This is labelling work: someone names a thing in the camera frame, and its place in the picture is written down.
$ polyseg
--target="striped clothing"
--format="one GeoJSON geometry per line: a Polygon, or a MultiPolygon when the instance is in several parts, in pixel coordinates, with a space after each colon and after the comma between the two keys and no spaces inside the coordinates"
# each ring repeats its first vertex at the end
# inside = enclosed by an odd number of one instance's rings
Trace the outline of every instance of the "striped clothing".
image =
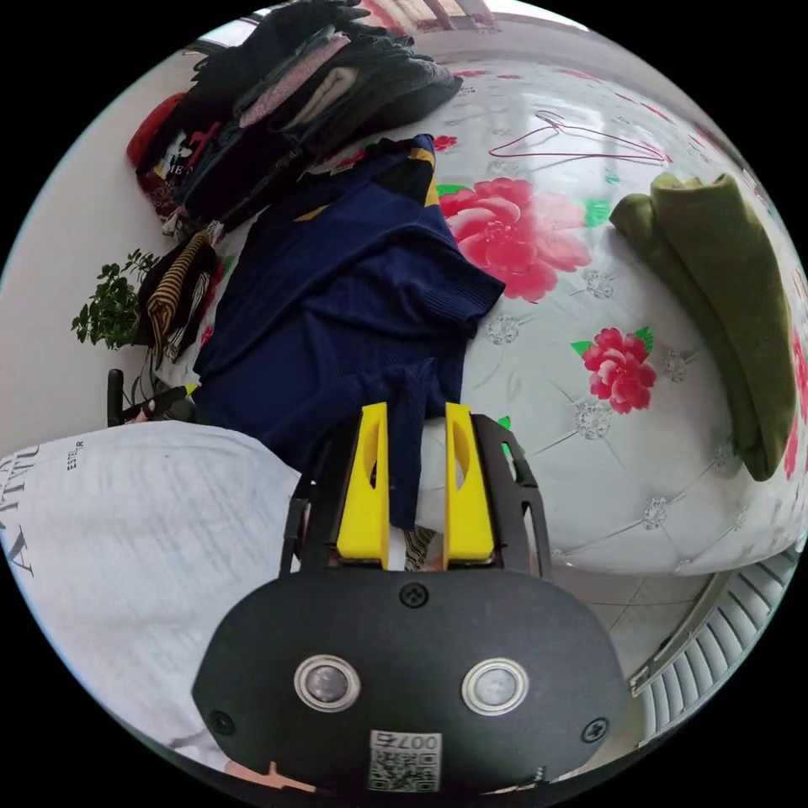
{"type": "Polygon", "coordinates": [[[162,280],[146,304],[146,311],[154,331],[156,367],[160,367],[162,362],[168,327],[177,312],[185,275],[199,250],[209,243],[210,236],[206,231],[201,231],[193,236],[186,248],[179,254],[177,260],[162,276],[162,280]]]}

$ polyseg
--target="pink hanger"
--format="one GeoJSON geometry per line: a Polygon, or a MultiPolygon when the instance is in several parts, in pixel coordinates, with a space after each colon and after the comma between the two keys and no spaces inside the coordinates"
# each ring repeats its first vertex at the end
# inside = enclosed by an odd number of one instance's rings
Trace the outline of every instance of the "pink hanger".
{"type": "Polygon", "coordinates": [[[611,157],[614,160],[630,160],[632,162],[647,162],[650,164],[659,163],[660,165],[664,165],[666,162],[670,162],[670,157],[665,154],[662,154],[660,151],[655,149],[653,146],[647,146],[643,143],[634,143],[633,141],[627,141],[624,137],[618,137],[617,135],[608,135],[605,132],[598,132],[595,129],[587,129],[586,126],[570,126],[568,124],[563,124],[560,121],[564,120],[563,115],[559,115],[556,112],[549,112],[545,109],[540,110],[536,113],[536,117],[540,120],[543,120],[547,126],[540,126],[538,129],[534,129],[527,133],[527,135],[522,135],[516,140],[510,141],[510,143],[506,143],[503,146],[495,146],[492,149],[488,150],[488,153],[492,157],[611,157]],[[610,140],[617,141],[619,143],[625,143],[627,146],[630,146],[633,149],[636,149],[638,152],[644,152],[639,154],[608,154],[608,153],[593,153],[593,152],[574,152],[574,151],[524,151],[519,152],[517,154],[499,154],[502,149],[507,149],[509,146],[513,146],[514,143],[519,143],[520,141],[526,140],[531,135],[536,135],[539,132],[547,131],[548,129],[552,129],[556,135],[559,135],[562,131],[580,131],[580,132],[588,132],[590,135],[597,135],[598,138],[605,138],[608,137],[610,140]]]}

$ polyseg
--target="potted plant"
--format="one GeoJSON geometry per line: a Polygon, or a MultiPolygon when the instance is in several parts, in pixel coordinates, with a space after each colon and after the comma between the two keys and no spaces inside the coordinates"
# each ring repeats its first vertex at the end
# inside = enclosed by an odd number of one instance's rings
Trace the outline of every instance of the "potted plant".
{"type": "Polygon", "coordinates": [[[131,344],[139,312],[136,287],[127,276],[134,274],[140,286],[156,262],[153,253],[135,250],[126,257],[122,268],[117,263],[106,263],[101,268],[101,283],[71,325],[80,343],[88,339],[93,345],[104,342],[110,350],[131,344]]]}

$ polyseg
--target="floral bedspread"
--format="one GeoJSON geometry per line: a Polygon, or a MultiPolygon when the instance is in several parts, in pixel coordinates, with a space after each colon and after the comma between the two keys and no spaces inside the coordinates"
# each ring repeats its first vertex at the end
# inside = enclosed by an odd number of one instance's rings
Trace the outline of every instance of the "floral bedspread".
{"type": "MultiPolygon", "coordinates": [[[[704,132],[598,77],[522,61],[454,69],[465,86],[450,104],[386,134],[433,134],[449,228],[471,262],[506,284],[470,344],[461,403],[516,434],[544,499],[554,562],[638,576],[704,574],[801,539],[808,286],[763,191],[704,132]],[[619,199],[647,192],[663,170],[706,182],[733,174],[778,254],[799,403],[781,466],[765,483],[733,453],[726,395],[699,333],[608,221],[619,199]]],[[[354,162],[365,145],[324,168],[354,162]]],[[[229,266],[247,227],[221,247],[229,266]]],[[[195,350],[169,383],[192,377],[195,350]]],[[[417,521],[436,530],[444,458],[444,425],[430,423],[417,521]]]]}

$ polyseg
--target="floor tile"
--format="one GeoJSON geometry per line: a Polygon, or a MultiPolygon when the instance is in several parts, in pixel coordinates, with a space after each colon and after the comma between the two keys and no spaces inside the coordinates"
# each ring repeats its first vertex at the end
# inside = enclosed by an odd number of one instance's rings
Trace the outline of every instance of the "floor tile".
{"type": "Polygon", "coordinates": [[[690,603],[629,606],[610,634],[626,677],[653,656],[691,609],[690,603]]]}
{"type": "Polygon", "coordinates": [[[646,578],[631,601],[632,606],[687,603],[695,600],[710,580],[709,575],[666,575],[646,578]]]}
{"type": "Polygon", "coordinates": [[[606,603],[625,606],[637,594],[642,578],[626,575],[603,575],[597,572],[554,566],[555,583],[584,603],[606,603]]]}

